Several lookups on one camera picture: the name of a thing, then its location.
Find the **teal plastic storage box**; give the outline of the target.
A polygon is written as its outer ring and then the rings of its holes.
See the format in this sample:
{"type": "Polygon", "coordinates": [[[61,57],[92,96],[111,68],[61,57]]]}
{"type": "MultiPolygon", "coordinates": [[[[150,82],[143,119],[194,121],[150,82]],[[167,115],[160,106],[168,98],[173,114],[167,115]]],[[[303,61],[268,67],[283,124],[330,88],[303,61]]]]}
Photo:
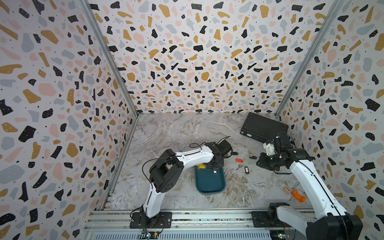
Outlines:
{"type": "Polygon", "coordinates": [[[223,168],[201,169],[195,166],[196,188],[203,195],[221,193],[226,187],[223,168]]]}

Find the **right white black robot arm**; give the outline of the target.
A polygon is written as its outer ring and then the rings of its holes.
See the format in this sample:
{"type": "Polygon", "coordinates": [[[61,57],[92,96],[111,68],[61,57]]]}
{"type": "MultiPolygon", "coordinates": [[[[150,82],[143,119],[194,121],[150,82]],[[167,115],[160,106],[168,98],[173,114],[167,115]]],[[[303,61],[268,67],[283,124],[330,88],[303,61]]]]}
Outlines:
{"type": "Polygon", "coordinates": [[[288,168],[299,181],[311,202],[315,217],[294,209],[289,204],[271,203],[269,221],[281,221],[293,227],[309,240],[357,240],[363,223],[348,213],[317,173],[313,159],[304,149],[283,149],[261,153],[257,165],[270,171],[288,168]]]}

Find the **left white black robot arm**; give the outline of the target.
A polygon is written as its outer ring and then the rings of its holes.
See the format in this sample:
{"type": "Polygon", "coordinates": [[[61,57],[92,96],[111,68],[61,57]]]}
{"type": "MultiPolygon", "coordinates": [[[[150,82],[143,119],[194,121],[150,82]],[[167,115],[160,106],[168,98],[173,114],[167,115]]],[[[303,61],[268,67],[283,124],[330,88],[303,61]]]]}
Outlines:
{"type": "Polygon", "coordinates": [[[216,170],[224,166],[224,159],[232,153],[233,148],[226,140],[197,145],[194,150],[187,152],[165,150],[149,170],[149,193],[143,205],[132,211],[130,228],[169,229],[172,212],[161,211],[161,205],[165,194],[176,185],[182,172],[200,164],[216,170]]]}

